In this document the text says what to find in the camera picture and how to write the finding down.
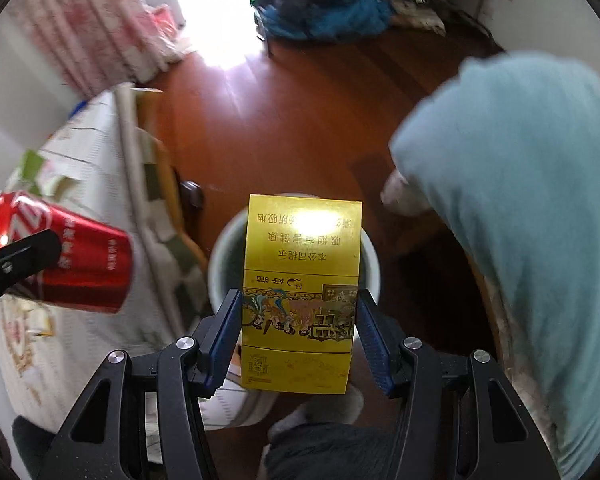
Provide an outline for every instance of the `wooden floor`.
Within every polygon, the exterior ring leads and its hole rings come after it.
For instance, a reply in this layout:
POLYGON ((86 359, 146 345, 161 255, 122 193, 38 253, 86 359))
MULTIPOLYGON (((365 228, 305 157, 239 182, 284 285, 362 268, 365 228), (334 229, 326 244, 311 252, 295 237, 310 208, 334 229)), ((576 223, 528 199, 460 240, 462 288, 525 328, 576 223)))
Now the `wooden floor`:
MULTIPOLYGON (((395 239, 409 221, 386 212, 379 200, 393 169, 392 133, 465 57, 493 52, 485 38, 459 25, 446 38, 389 30, 355 44, 278 42, 272 59, 253 38, 225 31, 220 41, 150 84, 167 93, 159 133, 177 170, 205 191, 204 211, 190 225, 203 250, 210 253, 250 193, 362 200, 363 227, 382 266, 381 308, 407 334, 439 350, 491 350, 477 290, 453 237, 443 234, 426 250, 398 259, 395 239)), ((397 407, 373 387, 359 348, 352 380, 366 399, 358 423, 390 429, 397 407)), ((267 428, 298 402, 282 396, 263 423, 210 432, 220 478, 254 479, 267 428)))

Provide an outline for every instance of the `silver bolt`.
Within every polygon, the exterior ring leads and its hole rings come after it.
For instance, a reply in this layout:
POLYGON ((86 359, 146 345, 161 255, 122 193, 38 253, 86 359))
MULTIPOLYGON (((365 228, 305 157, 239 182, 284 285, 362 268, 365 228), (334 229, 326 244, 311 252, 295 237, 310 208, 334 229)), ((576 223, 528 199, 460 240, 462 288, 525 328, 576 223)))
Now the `silver bolt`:
POLYGON ((108 361, 114 365, 117 365, 122 359, 125 358, 125 353, 122 350, 114 350, 107 357, 108 361))
POLYGON ((188 348, 191 348, 193 345, 196 344, 196 340, 193 339, 192 337, 181 337, 180 339, 178 339, 178 341, 176 342, 176 346, 180 349, 180 350, 186 350, 188 348))
POLYGON ((491 356, 489 355, 489 352, 487 352, 487 351, 476 350, 474 352, 474 359, 476 361, 478 361, 479 363, 488 363, 489 359, 491 359, 491 356))
POLYGON ((407 337, 402 342, 409 350, 417 350, 422 346, 422 341, 420 341, 417 337, 407 337))

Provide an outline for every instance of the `pink floral curtain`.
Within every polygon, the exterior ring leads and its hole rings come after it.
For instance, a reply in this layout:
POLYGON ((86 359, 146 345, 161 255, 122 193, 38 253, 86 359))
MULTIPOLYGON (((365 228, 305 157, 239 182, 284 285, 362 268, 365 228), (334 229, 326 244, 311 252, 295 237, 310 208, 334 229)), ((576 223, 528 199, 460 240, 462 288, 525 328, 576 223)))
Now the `pink floral curtain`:
POLYGON ((149 81, 180 59, 144 0, 12 0, 8 9, 84 98, 149 81))

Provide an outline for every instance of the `coca-cola can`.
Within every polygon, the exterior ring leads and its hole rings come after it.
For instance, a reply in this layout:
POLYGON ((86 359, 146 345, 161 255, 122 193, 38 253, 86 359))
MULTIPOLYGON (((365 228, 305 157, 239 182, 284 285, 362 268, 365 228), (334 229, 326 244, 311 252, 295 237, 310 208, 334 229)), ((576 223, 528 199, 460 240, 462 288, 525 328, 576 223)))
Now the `coca-cola can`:
POLYGON ((0 193, 0 248, 44 229, 62 242, 58 263, 9 293, 79 310, 119 311, 132 277, 128 235, 23 191, 0 193))

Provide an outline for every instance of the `yellow cigarette box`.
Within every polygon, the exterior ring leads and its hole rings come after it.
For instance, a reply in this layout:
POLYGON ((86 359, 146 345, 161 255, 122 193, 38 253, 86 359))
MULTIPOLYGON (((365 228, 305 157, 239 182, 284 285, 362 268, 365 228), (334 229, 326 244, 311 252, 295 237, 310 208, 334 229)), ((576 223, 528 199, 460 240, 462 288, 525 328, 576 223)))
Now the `yellow cigarette box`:
POLYGON ((251 195, 242 385, 342 394, 360 272, 362 202, 251 195))

